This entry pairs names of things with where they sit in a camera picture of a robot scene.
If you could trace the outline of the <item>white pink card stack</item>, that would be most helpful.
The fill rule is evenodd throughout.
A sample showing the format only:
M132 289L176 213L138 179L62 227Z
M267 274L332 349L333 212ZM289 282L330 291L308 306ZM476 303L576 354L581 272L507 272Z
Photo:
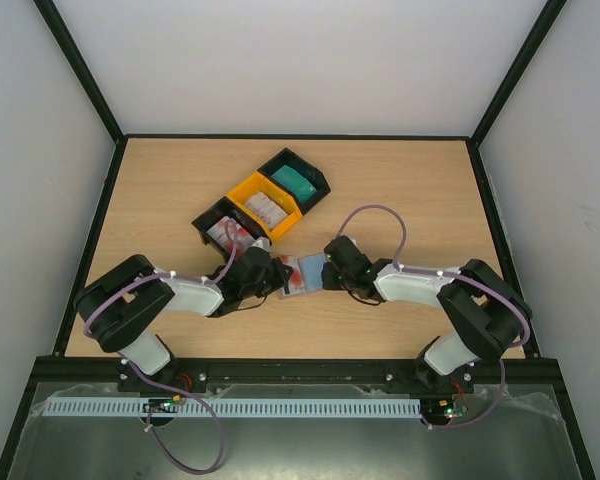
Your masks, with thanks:
M270 231L278 227L288 217L283 208L261 191L257 191L250 196L244 202L244 205Z

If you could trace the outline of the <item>yellow bin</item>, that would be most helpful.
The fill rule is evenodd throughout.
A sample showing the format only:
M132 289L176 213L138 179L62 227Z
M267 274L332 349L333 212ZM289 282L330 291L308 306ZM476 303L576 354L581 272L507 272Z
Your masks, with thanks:
M261 173L253 173L227 197L263 228L272 242L279 240L303 216L290 193Z

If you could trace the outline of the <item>black bin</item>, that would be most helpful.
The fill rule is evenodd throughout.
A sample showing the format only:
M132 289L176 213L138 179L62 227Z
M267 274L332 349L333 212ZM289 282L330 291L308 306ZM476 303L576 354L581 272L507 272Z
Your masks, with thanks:
M289 148L283 148L258 172L289 193L302 214L308 213L330 192L326 177Z
M231 231L230 223L236 223L236 241L227 235ZM226 196L197 216L191 224L198 230L202 242L211 245L224 260L229 259L234 243L239 256L255 240L265 237L262 227Z

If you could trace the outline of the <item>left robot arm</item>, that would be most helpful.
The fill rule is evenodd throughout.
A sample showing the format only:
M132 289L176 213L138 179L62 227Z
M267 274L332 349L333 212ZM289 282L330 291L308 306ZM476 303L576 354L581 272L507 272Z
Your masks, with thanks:
M291 276L292 268L260 244L232 257L209 277L163 271L135 254L84 287L73 306L84 321L83 334L102 351L116 353L153 376L174 360L150 330L159 314L177 311L219 318L239 311L247 299L265 299L286 287Z

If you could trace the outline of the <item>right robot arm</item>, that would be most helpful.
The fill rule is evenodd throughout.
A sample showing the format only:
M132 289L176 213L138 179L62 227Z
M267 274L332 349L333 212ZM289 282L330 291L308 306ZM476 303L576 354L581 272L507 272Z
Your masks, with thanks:
M445 312L453 332L432 340L415 361L414 376L427 391L440 390L458 368L499 361L508 349L530 338L530 307L482 260L447 269L390 259L371 262L345 235L327 244L324 253L322 282L327 290L345 291L371 306L410 302Z

